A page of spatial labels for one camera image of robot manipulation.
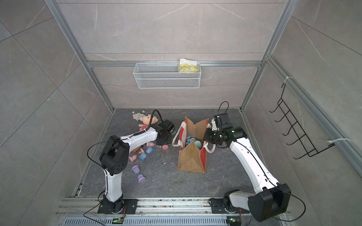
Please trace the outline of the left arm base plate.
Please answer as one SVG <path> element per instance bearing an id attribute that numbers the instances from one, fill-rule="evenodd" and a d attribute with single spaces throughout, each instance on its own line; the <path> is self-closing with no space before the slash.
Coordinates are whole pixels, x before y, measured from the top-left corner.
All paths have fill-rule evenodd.
<path id="1" fill-rule="evenodd" d="M 135 214 L 138 199 L 123 199 L 111 202 L 107 198 L 103 199 L 98 209 L 98 214 Z"/>

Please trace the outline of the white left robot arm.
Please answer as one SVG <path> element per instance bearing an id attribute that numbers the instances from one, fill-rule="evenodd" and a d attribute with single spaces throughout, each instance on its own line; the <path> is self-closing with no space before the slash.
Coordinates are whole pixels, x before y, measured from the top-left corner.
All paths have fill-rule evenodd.
<path id="1" fill-rule="evenodd" d="M 106 200 L 113 204 L 123 199 L 122 172 L 128 164 L 129 153 L 148 142 L 155 142 L 158 146 L 170 144 L 173 129 L 174 124 L 169 120 L 164 120 L 137 133 L 124 137 L 113 135 L 108 139 L 100 155 L 106 178 Z"/>

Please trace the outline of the blue hourglass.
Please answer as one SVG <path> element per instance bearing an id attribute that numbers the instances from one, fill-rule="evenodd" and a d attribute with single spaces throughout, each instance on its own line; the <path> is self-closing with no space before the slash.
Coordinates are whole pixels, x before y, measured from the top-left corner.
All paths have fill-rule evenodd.
<path id="1" fill-rule="evenodd" d="M 144 161 L 147 157 L 147 154 L 150 154 L 151 152 L 153 152 L 154 149 L 152 147 L 148 147 L 146 150 L 144 149 L 140 149 L 139 150 L 139 158 Z"/>
<path id="2" fill-rule="evenodd" d="M 186 146 L 188 146 L 191 142 L 192 142 L 191 141 L 191 136 L 187 136 L 186 137 L 186 142 L 185 142 Z"/>

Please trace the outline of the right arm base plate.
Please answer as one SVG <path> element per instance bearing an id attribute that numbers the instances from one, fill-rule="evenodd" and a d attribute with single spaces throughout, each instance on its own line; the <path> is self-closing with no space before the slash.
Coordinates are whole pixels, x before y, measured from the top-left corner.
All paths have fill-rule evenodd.
<path id="1" fill-rule="evenodd" d="M 231 205 L 229 201 L 226 201 L 224 198 L 210 198 L 208 200 L 213 214 L 247 214 L 249 211 L 236 208 Z"/>

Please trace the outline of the green hourglass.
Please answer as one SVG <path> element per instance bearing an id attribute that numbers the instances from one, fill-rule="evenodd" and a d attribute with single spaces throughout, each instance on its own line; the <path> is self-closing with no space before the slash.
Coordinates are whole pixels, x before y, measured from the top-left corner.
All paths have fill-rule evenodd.
<path id="1" fill-rule="evenodd" d="M 199 150 L 202 148 L 202 143 L 199 140 L 197 140 L 196 138 L 194 138 L 194 137 L 191 138 L 190 142 L 193 142 Z"/>

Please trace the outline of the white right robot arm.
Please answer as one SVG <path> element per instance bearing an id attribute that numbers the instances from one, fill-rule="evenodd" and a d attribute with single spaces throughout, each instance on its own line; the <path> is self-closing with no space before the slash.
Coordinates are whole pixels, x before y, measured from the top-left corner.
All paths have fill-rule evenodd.
<path id="1" fill-rule="evenodd" d="M 212 127 L 206 129 L 204 140 L 215 146 L 225 144 L 241 162 L 252 182 L 254 193 L 238 190 L 225 193 L 224 205 L 228 211 L 246 210 L 258 222 L 286 212 L 291 197 L 289 186 L 280 184 L 268 171 L 244 130 L 234 127 L 227 113 L 214 116 Z"/>

